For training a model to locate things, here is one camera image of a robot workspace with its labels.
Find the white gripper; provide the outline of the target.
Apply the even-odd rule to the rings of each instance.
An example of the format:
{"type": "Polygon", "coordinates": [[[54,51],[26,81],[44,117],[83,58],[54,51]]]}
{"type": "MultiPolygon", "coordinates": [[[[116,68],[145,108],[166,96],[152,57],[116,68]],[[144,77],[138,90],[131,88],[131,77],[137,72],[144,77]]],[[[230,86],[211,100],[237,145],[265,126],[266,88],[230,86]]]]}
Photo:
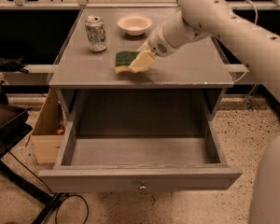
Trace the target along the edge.
{"type": "Polygon", "coordinates": [[[155,54],[166,57],[175,53],[177,51],[177,35],[178,30],[174,26],[165,23],[160,24],[147,40],[150,50],[141,51],[129,65],[129,70],[133,73],[145,72],[154,64],[155,54]]]}

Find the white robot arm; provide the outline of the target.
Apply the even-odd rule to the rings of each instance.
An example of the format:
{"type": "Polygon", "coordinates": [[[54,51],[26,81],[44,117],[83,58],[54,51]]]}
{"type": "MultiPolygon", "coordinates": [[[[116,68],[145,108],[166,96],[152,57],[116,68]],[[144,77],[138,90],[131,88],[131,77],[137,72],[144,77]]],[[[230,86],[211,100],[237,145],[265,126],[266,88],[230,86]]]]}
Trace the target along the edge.
{"type": "MultiPolygon", "coordinates": [[[[236,15],[225,0],[182,0],[180,10],[155,29],[129,66],[144,72],[205,36],[217,38],[280,103],[280,36],[236,15]]],[[[248,224],[280,224],[280,133],[266,147],[257,170],[248,224]]]]}

